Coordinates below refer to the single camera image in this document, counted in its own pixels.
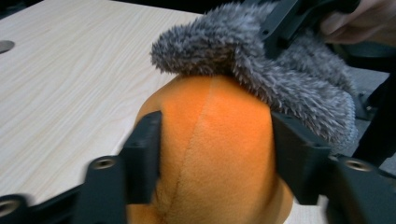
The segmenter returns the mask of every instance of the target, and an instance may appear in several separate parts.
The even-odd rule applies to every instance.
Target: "stuffed toy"
[[[353,144],[354,85],[319,36],[302,30],[276,60],[260,23],[276,3],[227,4],[171,28],[151,60],[177,76],[142,105],[163,113],[161,177],[133,223],[283,223],[293,196],[276,173],[271,111],[294,116],[339,153]]]

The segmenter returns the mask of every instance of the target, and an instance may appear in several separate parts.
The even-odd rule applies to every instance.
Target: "gray fuzzy fabric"
[[[180,76],[234,76],[272,110],[295,116],[339,153],[357,136],[348,68],[309,30],[275,61],[267,59],[260,23],[275,5],[227,4],[175,26],[153,44],[151,61]]]

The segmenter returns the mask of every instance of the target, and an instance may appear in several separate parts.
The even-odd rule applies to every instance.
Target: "wooden table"
[[[106,0],[46,0],[0,20],[0,195],[41,203],[116,155],[144,101],[174,76],[150,63],[151,43],[199,15]],[[322,223],[296,205],[287,223]]]

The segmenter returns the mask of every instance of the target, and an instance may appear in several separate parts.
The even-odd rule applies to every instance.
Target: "orange fabric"
[[[141,107],[163,112],[161,178],[133,223],[283,223],[292,195],[275,170],[269,107],[232,78],[177,77]]]

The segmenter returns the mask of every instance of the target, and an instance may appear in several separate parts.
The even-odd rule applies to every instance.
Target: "gray plush toy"
[[[348,67],[310,30],[276,60],[267,59],[260,24],[275,5],[227,4],[175,26],[153,44],[152,63],[180,76],[234,76],[272,110],[299,119],[334,153],[351,147],[357,129]]]

